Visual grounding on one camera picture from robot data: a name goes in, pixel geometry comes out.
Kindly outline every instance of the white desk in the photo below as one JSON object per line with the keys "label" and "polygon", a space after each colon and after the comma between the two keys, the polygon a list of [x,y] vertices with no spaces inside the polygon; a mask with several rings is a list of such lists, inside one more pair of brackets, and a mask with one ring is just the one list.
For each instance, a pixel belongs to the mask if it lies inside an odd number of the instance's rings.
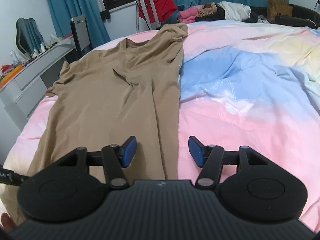
{"label": "white desk", "polygon": [[[59,42],[23,68],[0,89],[4,109],[20,130],[44,98],[47,87],[40,76],[75,48],[73,37]],[[58,76],[52,76],[52,83],[57,79]]]}

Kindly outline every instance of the bottle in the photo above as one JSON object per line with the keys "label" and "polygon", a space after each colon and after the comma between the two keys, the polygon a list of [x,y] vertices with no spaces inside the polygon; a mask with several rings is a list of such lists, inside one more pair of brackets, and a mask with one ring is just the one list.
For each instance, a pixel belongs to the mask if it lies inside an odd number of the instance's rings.
{"label": "bottle", "polygon": [[44,47],[44,44],[43,44],[43,43],[41,43],[41,46],[40,46],[40,47],[41,47],[41,51],[42,51],[42,52],[45,52],[45,47]]}
{"label": "bottle", "polygon": [[36,49],[34,49],[35,52],[32,54],[32,58],[35,58],[39,55],[38,51]]}
{"label": "bottle", "polygon": [[53,33],[50,35],[51,39],[52,39],[52,43],[57,42],[58,37],[56,35],[54,35]]}
{"label": "bottle", "polygon": [[14,52],[14,50],[10,51],[10,57],[12,58],[13,65],[17,65],[19,60],[18,60],[17,54]]}

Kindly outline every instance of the black robot mount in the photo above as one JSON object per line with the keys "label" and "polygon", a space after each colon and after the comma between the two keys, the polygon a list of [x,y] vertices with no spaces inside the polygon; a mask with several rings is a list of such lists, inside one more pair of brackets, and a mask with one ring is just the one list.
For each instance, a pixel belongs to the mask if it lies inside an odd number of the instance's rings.
{"label": "black robot mount", "polygon": [[[137,140],[87,152],[78,147],[28,178],[0,171],[2,183],[20,186],[26,221],[2,239],[13,240],[320,240],[298,218],[304,184],[249,146],[225,151],[189,138],[202,168],[190,180],[136,180],[129,185]],[[224,165],[237,173],[220,183]],[[106,184],[89,175],[102,166]]]}

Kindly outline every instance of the bed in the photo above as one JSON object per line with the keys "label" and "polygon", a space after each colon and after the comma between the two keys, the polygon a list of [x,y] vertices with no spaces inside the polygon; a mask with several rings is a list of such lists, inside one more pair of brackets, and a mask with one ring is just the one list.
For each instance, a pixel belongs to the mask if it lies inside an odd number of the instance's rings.
{"label": "bed", "polygon": [[[320,230],[320,31],[236,21],[188,25],[180,69],[179,179],[200,169],[189,136],[235,151],[249,145],[308,189],[300,220]],[[135,42],[157,31],[129,36]],[[110,49],[123,38],[102,45]],[[45,97],[9,152],[4,168],[25,175],[57,97]],[[234,174],[224,168],[221,180]],[[6,212],[0,203],[0,212]]]}

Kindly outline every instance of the brown t-shirt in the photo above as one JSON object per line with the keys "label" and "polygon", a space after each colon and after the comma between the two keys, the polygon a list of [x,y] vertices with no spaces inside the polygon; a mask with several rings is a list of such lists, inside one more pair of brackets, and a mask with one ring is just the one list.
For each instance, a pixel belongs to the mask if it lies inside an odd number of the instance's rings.
{"label": "brown t-shirt", "polygon": [[[165,25],[150,41],[124,39],[113,49],[65,62],[60,79],[46,93],[58,100],[28,176],[77,147],[99,151],[135,136],[137,153],[124,170],[127,179],[177,179],[178,77],[187,36],[185,24]],[[104,182],[102,167],[91,167],[90,174]],[[21,223],[16,194],[17,188],[6,186],[1,200]]]}

